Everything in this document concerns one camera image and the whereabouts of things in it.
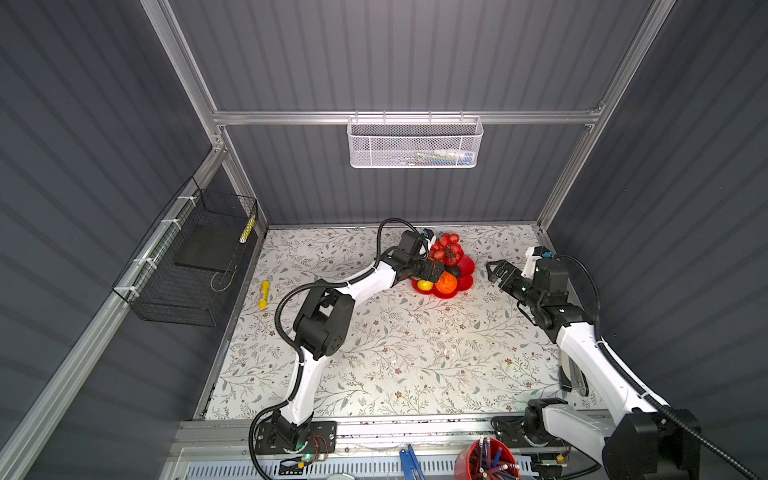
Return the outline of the yellow marker in basket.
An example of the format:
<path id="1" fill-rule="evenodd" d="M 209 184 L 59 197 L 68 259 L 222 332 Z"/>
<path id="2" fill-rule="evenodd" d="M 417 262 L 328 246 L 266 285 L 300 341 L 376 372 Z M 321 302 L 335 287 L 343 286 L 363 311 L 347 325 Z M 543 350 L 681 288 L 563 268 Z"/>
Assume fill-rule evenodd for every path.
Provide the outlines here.
<path id="1" fill-rule="evenodd" d="M 256 224 L 256 216 L 253 215 L 253 216 L 251 216 L 248 219 L 245 227 L 243 228 L 243 230 L 242 230 L 242 232 L 241 232 L 241 234 L 239 236 L 239 243 L 240 244 L 245 244 L 248 241 L 248 238 L 249 238 L 251 232 L 253 231 L 253 228 L 254 228 L 255 224 Z"/>

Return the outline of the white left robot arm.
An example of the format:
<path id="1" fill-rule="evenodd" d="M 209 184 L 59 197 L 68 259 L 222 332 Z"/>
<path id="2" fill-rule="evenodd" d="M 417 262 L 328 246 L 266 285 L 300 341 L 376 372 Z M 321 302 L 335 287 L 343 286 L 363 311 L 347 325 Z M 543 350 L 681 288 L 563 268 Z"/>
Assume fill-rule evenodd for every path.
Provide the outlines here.
<path id="1" fill-rule="evenodd" d="M 374 260 L 366 269 L 337 282 L 320 279 L 301 285 L 278 303 L 275 328 L 294 350 L 296 363 L 273 424 L 291 434 L 310 424 L 323 371 L 346 341 L 355 308 L 405 280 L 435 283 L 445 272 L 429 258 L 437 241 L 432 230 L 408 225 L 399 243 L 386 250 L 382 235 L 377 232 Z"/>

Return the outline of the red fake lychee bunch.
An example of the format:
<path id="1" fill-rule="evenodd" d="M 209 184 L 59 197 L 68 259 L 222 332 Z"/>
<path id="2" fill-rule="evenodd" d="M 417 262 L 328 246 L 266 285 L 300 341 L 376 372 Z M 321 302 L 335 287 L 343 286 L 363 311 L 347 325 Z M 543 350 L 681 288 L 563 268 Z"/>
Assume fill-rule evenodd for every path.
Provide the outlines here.
<path id="1" fill-rule="evenodd" d="M 448 267 L 457 266 L 464 256 L 460 236 L 455 233 L 443 234 L 430 249 L 430 258 Z"/>

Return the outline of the red flower-shaped fruit bowl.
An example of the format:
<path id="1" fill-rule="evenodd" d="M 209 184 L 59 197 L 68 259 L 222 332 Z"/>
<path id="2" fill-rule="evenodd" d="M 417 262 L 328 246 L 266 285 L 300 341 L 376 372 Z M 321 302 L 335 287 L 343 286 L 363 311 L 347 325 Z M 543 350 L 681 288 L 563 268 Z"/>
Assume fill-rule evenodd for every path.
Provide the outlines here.
<path id="1" fill-rule="evenodd" d="M 437 284 L 427 284 L 420 280 L 411 280 L 411 286 L 421 295 L 432 295 L 444 300 L 452 299 L 473 286 L 475 270 L 475 262 L 469 257 L 463 257 L 456 265 L 447 268 L 448 279 L 443 283 L 442 290 Z"/>

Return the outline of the red pen cup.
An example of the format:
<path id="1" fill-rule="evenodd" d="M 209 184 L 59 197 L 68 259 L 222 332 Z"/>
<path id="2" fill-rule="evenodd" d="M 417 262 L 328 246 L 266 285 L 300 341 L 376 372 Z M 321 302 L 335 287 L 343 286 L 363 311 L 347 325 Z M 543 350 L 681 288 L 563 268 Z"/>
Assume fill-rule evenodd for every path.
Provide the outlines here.
<path id="1" fill-rule="evenodd" d="M 481 438 L 464 448 L 454 466 L 456 480 L 520 479 L 518 462 L 501 441 Z"/>

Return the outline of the yellow marker on table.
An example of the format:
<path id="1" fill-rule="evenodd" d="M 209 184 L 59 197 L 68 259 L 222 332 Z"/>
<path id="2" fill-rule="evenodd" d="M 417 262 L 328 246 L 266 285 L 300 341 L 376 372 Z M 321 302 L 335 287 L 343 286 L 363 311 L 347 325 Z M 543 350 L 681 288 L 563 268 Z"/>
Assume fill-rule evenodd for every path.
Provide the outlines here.
<path id="1" fill-rule="evenodd" d="M 270 289 L 270 282 L 268 280 L 262 281 L 260 286 L 260 297 L 258 301 L 258 307 L 260 309 L 266 309 L 268 306 L 269 289 Z"/>

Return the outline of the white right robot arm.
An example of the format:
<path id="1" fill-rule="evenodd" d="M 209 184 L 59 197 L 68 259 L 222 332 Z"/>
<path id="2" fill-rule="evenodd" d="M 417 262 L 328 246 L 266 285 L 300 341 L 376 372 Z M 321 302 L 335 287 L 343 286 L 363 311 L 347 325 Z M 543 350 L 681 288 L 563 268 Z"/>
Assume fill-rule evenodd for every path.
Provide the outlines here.
<path id="1" fill-rule="evenodd" d="M 488 278 L 558 346 L 610 412 L 599 421 L 562 399 L 529 401 L 522 433 L 534 446 L 562 440 L 596 461 L 611 479 L 696 479 L 700 429 L 687 410 L 674 410 L 618 358 L 597 322 L 571 303 L 568 269 L 544 247 L 527 252 L 525 267 L 506 260 L 486 265 Z"/>

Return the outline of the orange fake bell pepper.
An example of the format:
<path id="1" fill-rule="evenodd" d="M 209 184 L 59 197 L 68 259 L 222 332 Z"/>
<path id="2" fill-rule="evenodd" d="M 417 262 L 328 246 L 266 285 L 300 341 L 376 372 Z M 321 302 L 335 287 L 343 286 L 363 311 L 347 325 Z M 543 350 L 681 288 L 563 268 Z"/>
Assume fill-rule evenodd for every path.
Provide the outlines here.
<path id="1" fill-rule="evenodd" d="M 435 294 L 441 298 L 450 298 L 456 294 L 457 290 L 458 279 L 448 271 L 443 272 L 440 279 L 434 284 Z"/>

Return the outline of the black flat tool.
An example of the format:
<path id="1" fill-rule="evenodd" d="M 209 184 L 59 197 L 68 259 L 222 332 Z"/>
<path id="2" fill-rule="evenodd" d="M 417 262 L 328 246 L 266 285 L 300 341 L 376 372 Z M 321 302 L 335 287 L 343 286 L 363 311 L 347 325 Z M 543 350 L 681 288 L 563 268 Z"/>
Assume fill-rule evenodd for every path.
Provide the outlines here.
<path id="1" fill-rule="evenodd" d="M 564 351 L 560 351 L 558 381 L 562 391 L 588 397 L 588 380 L 580 367 Z"/>

